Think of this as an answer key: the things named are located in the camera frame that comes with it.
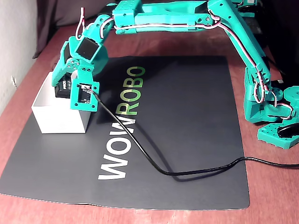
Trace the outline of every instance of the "red wooden surface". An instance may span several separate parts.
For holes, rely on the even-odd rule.
[[[65,40],[75,27],[58,31],[39,56],[0,117],[0,174],[31,113],[43,80],[58,60]],[[201,33],[110,34],[109,56],[226,55],[235,93],[244,153],[280,163],[299,163],[299,146],[283,150],[258,141],[257,127],[244,119],[244,64],[230,40],[218,28]],[[279,75],[274,69],[273,79]],[[88,205],[40,202],[0,195],[1,224],[286,224],[299,223],[299,171],[246,162],[250,206],[226,211],[155,211],[111,209]]]

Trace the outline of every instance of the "white box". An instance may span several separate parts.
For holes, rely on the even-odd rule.
[[[52,72],[47,75],[31,106],[41,132],[85,133],[91,112],[71,110],[70,99],[55,97],[51,81]]]

